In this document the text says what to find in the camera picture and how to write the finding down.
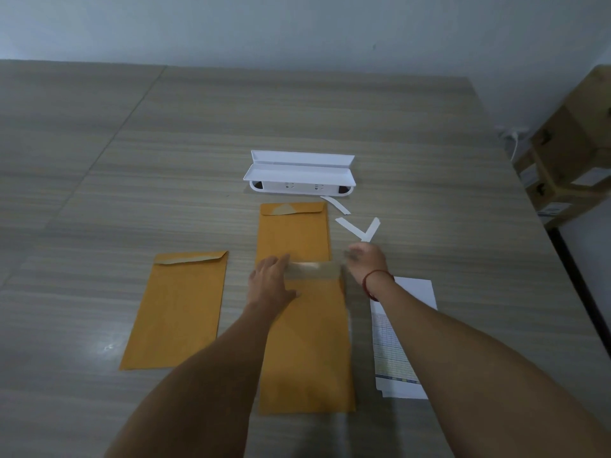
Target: wooden table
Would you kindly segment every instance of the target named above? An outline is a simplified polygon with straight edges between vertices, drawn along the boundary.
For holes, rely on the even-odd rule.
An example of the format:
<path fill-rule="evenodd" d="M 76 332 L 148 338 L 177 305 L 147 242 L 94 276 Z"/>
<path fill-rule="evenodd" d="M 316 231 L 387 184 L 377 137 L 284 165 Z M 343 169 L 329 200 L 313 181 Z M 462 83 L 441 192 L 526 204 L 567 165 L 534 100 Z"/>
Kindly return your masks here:
<path fill-rule="evenodd" d="M 0 61 L 0 453 L 99 455 L 167 370 L 119 372 L 159 252 L 228 249 L 244 306 L 251 149 L 355 154 L 342 203 L 397 276 L 611 426 L 611 363 L 466 79 Z M 334 255 L 356 238 L 333 219 Z M 450 455 L 425 400 L 375 389 L 348 284 L 357 412 L 259 416 L 249 456 Z"/>

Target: forearm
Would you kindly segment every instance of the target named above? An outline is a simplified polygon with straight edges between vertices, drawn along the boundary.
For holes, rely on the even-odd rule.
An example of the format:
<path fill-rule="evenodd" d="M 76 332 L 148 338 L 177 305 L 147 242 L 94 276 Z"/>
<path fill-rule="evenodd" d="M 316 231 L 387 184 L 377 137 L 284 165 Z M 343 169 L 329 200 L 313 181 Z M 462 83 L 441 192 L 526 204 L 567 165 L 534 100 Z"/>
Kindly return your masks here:
<path fill-rule="evenodd" d="M 144 399 L 107 456 L 241 456 L 273 317 L 256 307 Z"/>
<path fill-rule="evenodd" d="M 367 284 L 456 454 L 608 452 L 596 419 L 520 354 L 431 309 L 385 274 Z"/>

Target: red string bracelet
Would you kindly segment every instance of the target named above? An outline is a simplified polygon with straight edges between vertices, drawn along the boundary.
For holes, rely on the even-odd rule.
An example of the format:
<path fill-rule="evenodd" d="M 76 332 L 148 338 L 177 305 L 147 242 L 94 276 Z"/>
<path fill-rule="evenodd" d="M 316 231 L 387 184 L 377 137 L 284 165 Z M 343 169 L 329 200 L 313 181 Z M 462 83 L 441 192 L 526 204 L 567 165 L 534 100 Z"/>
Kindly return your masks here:
<path fill-rule="evenodd" d="M 363 282 L 361 283 L 361 284 L 362 284 L 362 286 L 363 286 L 363 291 L 365 292 L 365 294 L 367 294 L 367 295 L 369 296 L 369 299 L 374 300 L 374 301 L 376 301 L 376 302 L 379 302 L 379 300 L 378 300 L 378 299 L 376 299 L 375 297 L 373 297 L 373 296 L 371 295 L 371 292 L 369 292 L 369 291 L 367 290 L 367 277 L 368 277 L 369 275 L 371 275 L 372 273 L 375 273 L 375 272 L 384 272 L 384 273 L 386 273 L 386 274 L 387 274 L 389 277 L 391 277 L 391 278 L 393 279 L 393 281 L 395 280 L 395 277 L 394 277 L 393 275 L 391 275 L 391 274 L 390 274 L 390 272 L 389 272 L 388 270 L 372 270 L 372 271 L 370 271 L 370 272 L 369 272 L 367 275 L 365 275 L 365 277 L 363 278 Z"/>

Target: hand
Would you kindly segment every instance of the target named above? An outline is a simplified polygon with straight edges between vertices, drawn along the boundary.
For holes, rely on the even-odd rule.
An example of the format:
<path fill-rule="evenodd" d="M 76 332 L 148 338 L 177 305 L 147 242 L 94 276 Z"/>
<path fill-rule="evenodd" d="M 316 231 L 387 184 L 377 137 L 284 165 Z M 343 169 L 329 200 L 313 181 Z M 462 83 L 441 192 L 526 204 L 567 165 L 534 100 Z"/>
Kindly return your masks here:
<path fill-rule="evenodd" d="M 363 278 L 373 270 L 388 271 L 386 257 L 382 250 L 368 242 L 355 242 L 348 246 L 346 259 L 348 270 L 350 270 L 358 284 L 362 284 Z"/>
<path fill-rule="evenodd" d="M 274 256 L 260 261 L 248 277 L 247 308 L 263 310 L 275 319 L 297 297 L 297 291 L 286 290 L 284 270 L 289 254 L 280 259 Z"/>

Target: manila envelope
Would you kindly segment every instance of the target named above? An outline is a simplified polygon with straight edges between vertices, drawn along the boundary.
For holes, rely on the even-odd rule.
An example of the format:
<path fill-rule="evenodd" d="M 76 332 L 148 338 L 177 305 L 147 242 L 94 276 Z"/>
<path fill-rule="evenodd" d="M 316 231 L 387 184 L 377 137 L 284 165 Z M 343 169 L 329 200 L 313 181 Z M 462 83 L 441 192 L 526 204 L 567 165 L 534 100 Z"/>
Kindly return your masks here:
<path fill-rule="evenodd" d="M 326 203 L 262 204 L 256 260 L 331 260 Z M 273 323 L 265 347 L 259 412 L 352 412 L 348 311 L 340 279 L 286 280 L 301 295 Z"/>
<path fill-rule="evenodd" d="M 177 366 L 216 339 L 227 255 L 155 257 L 119 369 Z"/>

